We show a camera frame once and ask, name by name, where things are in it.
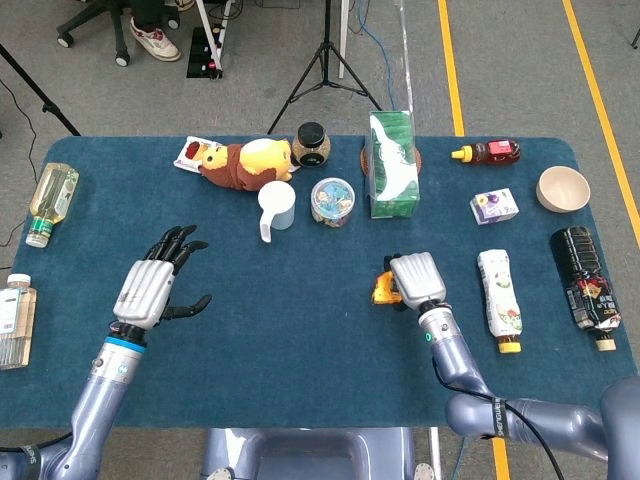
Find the blue table mat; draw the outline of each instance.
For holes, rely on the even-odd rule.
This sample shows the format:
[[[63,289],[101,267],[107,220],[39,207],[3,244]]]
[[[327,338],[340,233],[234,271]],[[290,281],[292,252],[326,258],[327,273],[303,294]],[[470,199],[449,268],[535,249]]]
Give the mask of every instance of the blue table mat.
[[[211,137],[240,143],[252,137]],[[438,385],[411,311],[371,304],[385,255],[429,251],[447,300],[493,391],[597,407],[615,379],[636,374],[624,327],[601,353],[573,323],[548,246],[559,228],[586,225],[590,209],[556,214],[535,197],[540,173],[576,168],[563,141],[521,138],[512,166],[462,165],[450,152],[477,138],[418,137],[424,168],[411,219],[371,220],[359,153],[364,138],[333,136],[329,162],[294,174],[296,218],[260,240],[257,195],[219,188],[172,165],[184,137],[81,137],[46,162],[80,172],[69,216],[43,250],[24,245],[13,271],[32,276],[37,319],[28,368],[0,372],[0,426],[62,427],[113,320],[131,264],[174,225],[197,224],[209,242],[177,278],[172,304],[213,301],[192,319],[164,322],[149,343],[117,424],[153,427],[417,426],[445,423]],[[310,192],[337,176],[356,191],[349,223],[317,224]],[[520,213],[477,226],[476,193],[509,187]],[[476,257],[505,248],[522,310],[522,353],[501,355],[490,335]]]

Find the office chair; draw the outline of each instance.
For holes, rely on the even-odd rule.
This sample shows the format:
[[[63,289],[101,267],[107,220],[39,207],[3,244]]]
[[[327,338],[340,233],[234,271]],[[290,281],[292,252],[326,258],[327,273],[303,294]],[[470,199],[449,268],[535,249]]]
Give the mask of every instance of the office chair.
[[[120,16],[122,10],[129,7],[128,0],[93,0],[89,6],[78,13],[75,17],[69,20],[67,23],[56,27],[58,31],[58,43],[65,48],[73,45],[73,37],[69,33],[71,30],[84,25],[89,20],[97,17],[101,13],[109,12],[111,14],[111,22],[113,23],[113,29],[116,34],[116,63],[121,67],[129,65],[131,57],[127,51],[127,44],[124,41],[124,34],[122,32],[122,22]],[[178,9],[176,7],[165,7],[165,13],[167,15],[167,24],[169,28],[175,30],[180,26],[180,16],[178,15]]]

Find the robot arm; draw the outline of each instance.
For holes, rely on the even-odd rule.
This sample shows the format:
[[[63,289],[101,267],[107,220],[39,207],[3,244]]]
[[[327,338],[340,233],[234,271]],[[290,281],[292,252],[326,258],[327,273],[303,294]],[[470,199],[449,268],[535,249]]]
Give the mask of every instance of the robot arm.
[[[196,315],[211,300],[211,295],[205,295],[190,307],[167,305],[175,276],[191,253],[207,247],[200,241],[182,245],[195,229],[170,229],[131,267],[113,309],[117,320],[92,362],[73,412],[72,436],[41,449],[30,446],[22,451],[0,451],[0,463],[7,465],[0,469],[0,480],[98,478],[104,443],[145,352],[145,333],[163,319]]]
[[[494,436],[499,423],[500,433],[508,438],[540,444],[520,418],[511,411],[501,411],[500,404],[491,401],[494,395],[478,371],[451,307],[444,303],[446,289],[431,255],[419,253],[395,258],[391,260],[391,270],[403,301],[420,312],[418,323],[430,344],[443,384],[480,394],[459,394],[449,400],[446,414],[451,428],[465,436]],[[609,479],[617,480],[640,478],[634,437],[640,431],[638,397],[638,377],[622,380],[611,387],[602,402],[604,425],[600,415],[586,407],[526,399],[509,400],[508,403],[535,427],[551,448],[600,461],[609,459]],[[609,458],[607,445],[623,453],[612,453]],[[627,455],[623,462],[624,452]]]

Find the yellow floor line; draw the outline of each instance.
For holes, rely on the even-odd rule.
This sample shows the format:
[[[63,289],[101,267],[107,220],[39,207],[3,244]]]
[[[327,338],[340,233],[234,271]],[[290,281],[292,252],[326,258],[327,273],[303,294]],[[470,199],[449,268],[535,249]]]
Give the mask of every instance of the yellow floor line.
[[[449,83],[453,131],[457,137],[463,137],[464,122],[462,120],[462,106],[460,104],[460,94],[458,92],[458,76],[456,74],[456,62],[453,56],[453,43],[451,42],[447,0],[438,0],[438,11],[440,12],[440,30],[442,32],[444,62],[447,69],[447,81]],[[492,446],[493,458],[496,466],[496,478],[497,480],[509,480],[509,461],[507,460],[506,443],[503,439],[494,438],[492,440]]]
[[[440,30],[442,32],[442,45],[444,47],[444,63],[447,68],[447,80],[449,82],[449,98],[451,98],[453,132],[457,137],[464,137],[464,123],[462,122],[462,107],[460,106],[460,94],[458,93],[456,62],[453,58],[453,44],[451,43],[451,31],[449,30],[447,0],[438,0],[438,10],[440,11]]]
[[[569,27],[571,28],[573,40],[575,41],[576,48],[578,49],[578,55],[580,55],[580,61],[582,62],[584,74],[587,77],[587,84],[589,85],[589,90],[591,90],[591,98],[593,99],[593,104],[595,105],[596,112],[598,113],[598,119],[600,120],[600,126],[602,127],[604,139],[607,142],[607,148],[609,149],[611,163],[613,163],[613,169],[618,179],[620,192],[622,192],[622,198],[624,199],[624,204],[627,207],[629,220],[631,220],[631,227],[633,228],[633,233],[636,236],[638,248],[640,248],[640,214],[638,214],[638,207],[636,205],[635,199],[633,198],[631,186],[629,185],[629,180],[627,178],[627,172],[624,169],[624,163],[622,162],[622,157],[620,156],[620,151],[618,150],[616,137],[613,135],[611,122],[609,122],[609,116],[607,115],[607,110],[604,107],[604,102],[602,101],[602,96],[600,95],[600,88],[598,88],[596,75],[593,71],[593,67],[591,66],[591,61],[589,60],[587,47],[585,46],[584,40],[582,39],[580,27],[578,26],[578,20],[576,19],[576,14],[573,10],[573,6],[571,5],[571,0],[562,0],[562,3],[564,5],[564,10],[567,13],[567,20],[569,20]]]

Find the gray floor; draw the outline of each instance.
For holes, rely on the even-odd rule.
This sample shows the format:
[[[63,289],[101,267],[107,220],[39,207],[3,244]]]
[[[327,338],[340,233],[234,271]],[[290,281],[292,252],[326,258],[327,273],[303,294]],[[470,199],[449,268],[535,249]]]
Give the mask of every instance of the gray floor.
[[[296,0],[282,0],[294,6]],[[113,62],[108,18],[74,33],[71,50],[55,42],[55,26],[81,4],[71,0],[3,0],[3,45],[55,100],[85,135],[184,135],[265,132],[322,35],[322,3],[302,0],[299,11],[260,10],[247,1],[230,26],[225,47],[225,77],[219,82],[185,80],[186,60],[155,61],[128,35],[132,63]],[[402,100],[398,24],[391,2],[373,2],[368,25],[390,49],[396,91]],[[408,6],[410,65],[418,134],[453,133],[442,40],[435,1]],[[636,112],[640,52],[628,43],[640,25],[640,4],[582,0],[576,14],[608,109],[627,174],[640,199],[640,137]],[[276,0],[265,0],[276,5]],[[337,8],[335,25],[338,24]],[[636,355],[640,349],[640,256],[609,154],[585,81],[561,0],[468,0],[449,2],[467,134],[549,135],[567,140],[591,181],[591,207],[603,240],[616,292]],[[195,11],[183,15],[170,36],[188,50]],[[380,52],[365,36],[349,37],[348,59],[380,102],[388,106]],[[40,100],[4,62],[0,78],[16,93],[38,132],[33,158],[66,135]],[[316,119],[333,133],[362,134],[370,105],[347,92],[322,91],[293,105],[277,132],[291,133]],[[0,179],[0,240],[21,221],[33,191],[27,163],[31,134],[6,91],[0,89],[0,140],[4,175]],[[10,265],[18,242],[0,249],[0,266]],[[6,273],[1,272],[4,282]],[[46,439],[52,431],[0,431],[0,444]],[[426,458],[425,435],[417,432],[418,455]],[[455,463],[460,439],[442,430],[445,475]],[[544,455],[532,447],[509,444],[512,478],[551,479]],[[203,450],[200,430],[117,428],[108,441],[101,478],[196,478]],[[604,478],[604,466],[559,456],[565,477]],[[492,478],[491,447],[473,441],[460,479]]]

